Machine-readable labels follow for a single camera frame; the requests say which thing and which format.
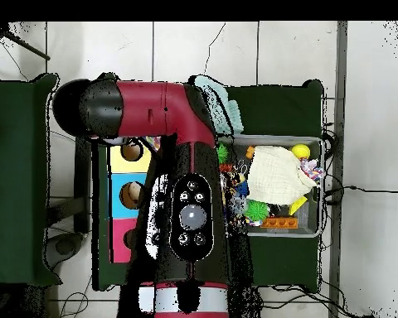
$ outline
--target robot control buttons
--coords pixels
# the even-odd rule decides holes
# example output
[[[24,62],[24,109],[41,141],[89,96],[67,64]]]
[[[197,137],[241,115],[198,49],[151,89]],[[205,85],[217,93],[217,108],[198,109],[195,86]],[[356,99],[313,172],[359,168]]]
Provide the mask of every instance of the robot control buttons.
[[[187,205],[180,211],[180,225],[185,230],[202,228],[206,223],[206,212],[199,205]]]
[[[178,241],[180,242],[181,245],[188,245],[189,244],[189,236],[186,233],[180,234],[178,237]]]
[[[196,245],[203,245],[205,243],[205,235],[202,233],[198,233],[195,235],[195,244]]]
[[[196,193],[195,194],[195,200],[197,202],[202,202],[205,199],[205,196],[202,193]]]
[[[190,195],[186,191],[183,191],[182,194],[180,195],[180,200],[181,201],[189,201]]]
[[[182,175],[172,190],[170,245],[182,260],[202,260],[214,244],[212,193],[202,175]]]
[[[197,183],[195,181],[189,181],[187,183],[187,188],[190,190],[195,190],[197,188]]]

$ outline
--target pink block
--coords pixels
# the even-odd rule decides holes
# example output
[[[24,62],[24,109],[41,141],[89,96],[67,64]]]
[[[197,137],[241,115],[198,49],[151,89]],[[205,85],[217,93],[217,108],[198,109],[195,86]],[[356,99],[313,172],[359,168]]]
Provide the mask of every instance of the pink block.
[[[124,234],[136,227],[137,219],[112,219],[112,223],[114,263],[128,263],[131,250],[124,244]]]

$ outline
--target blue block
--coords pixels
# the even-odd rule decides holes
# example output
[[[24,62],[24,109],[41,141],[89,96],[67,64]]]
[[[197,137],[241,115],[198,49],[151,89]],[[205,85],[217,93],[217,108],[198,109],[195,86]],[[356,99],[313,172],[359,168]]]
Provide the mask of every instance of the blue block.
[[[119,192],[127,183],[137,181],[144,184],[146,173],[114,173],[112,180],[112,218],[114,219],[133,219],[138,217],[138,210],[127,209],[119,200]]]

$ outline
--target light blue brush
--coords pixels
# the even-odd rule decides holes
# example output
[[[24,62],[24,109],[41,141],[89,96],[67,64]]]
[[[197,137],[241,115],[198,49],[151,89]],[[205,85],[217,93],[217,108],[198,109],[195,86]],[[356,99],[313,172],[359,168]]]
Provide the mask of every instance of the light blue brush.
[[[243,132],[243,124],[240,117],[240,110],[235,100],[229,101],[229,94],[224,85],[215,82],[215,80],[205,75],[197,75],[195,78],[195,86],[201,89],[202,93],[207,97],[208,108],[211,112],[212,122],[217,133],[231,134],[230,125],[227,117],[231,122],[234,134]]]

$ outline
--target gray plastic bin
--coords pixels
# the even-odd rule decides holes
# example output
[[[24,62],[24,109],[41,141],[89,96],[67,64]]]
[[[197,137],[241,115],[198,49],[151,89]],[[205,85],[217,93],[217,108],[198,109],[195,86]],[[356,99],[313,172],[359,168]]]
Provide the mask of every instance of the gray plastic bin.
[[[296,144],[305,144],[311,151],[310,159],[318,159],[319,166],[324,165],[324,142],[317,137],[286,137],[270,135],[242,135],[236,134],[231,137],[221,137],[219,141],[228,145],[229,152],[235,152],[237,160],[244,160],[247,171],[250,169],[251,160],[245,157],[248,146],[268,145],[273,147],[291,148]],[[305,195],[308,201],[303,204],[294,214],[298,218],[298,229],[264,229],[249,226],[249,236],[263,237],[288,237],[288,238],[314,238],[321,233],[323,192],[319,188],[313,188]]]

